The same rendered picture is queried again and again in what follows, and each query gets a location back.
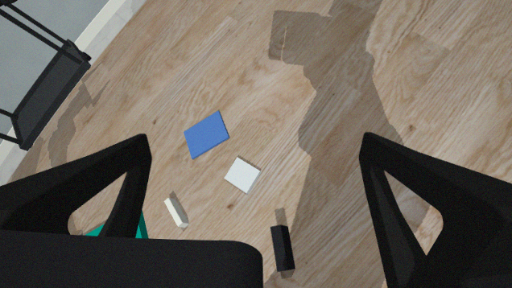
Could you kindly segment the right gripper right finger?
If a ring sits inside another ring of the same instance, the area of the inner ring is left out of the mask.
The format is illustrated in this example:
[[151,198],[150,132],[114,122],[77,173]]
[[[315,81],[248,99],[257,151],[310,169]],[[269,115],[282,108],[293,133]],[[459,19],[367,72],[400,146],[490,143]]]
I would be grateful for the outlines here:
[[[363,135],[359,163],[387,288],[460,288],[512,276],[512,183],[371,132]],[[443,228],[428,254],[384,171],[440,212]]]

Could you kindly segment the teal flat rectangular slab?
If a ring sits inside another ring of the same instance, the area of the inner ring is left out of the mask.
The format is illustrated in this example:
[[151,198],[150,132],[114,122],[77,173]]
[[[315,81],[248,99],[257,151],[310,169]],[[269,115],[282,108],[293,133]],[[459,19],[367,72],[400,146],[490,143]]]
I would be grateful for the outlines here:
[[[104,224],[102,226],[94,229],[92,232],[89,232],[85,236],[98,236],[98,234],[100,233],[100,231],[101,231],[103,226],[104,226]],[[138,230],[137,230],[137,234],[136,234],[135,238],[148,238],[147,228],[146,228],[146,225],[145,225],[145,220],[144,220],[142,212],[141,212],[140,221],[139,221],[139,224],[138,224]]]

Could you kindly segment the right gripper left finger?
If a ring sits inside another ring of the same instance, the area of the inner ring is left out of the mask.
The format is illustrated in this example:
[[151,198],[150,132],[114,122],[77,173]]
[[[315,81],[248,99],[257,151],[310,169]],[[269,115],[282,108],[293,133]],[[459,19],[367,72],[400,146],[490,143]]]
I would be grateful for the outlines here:
[[126,173],[98,236],[136,237],[152,156],[146,134],[137,134],[94,154],[0,186],[0,228],[69,234],[79,207]]

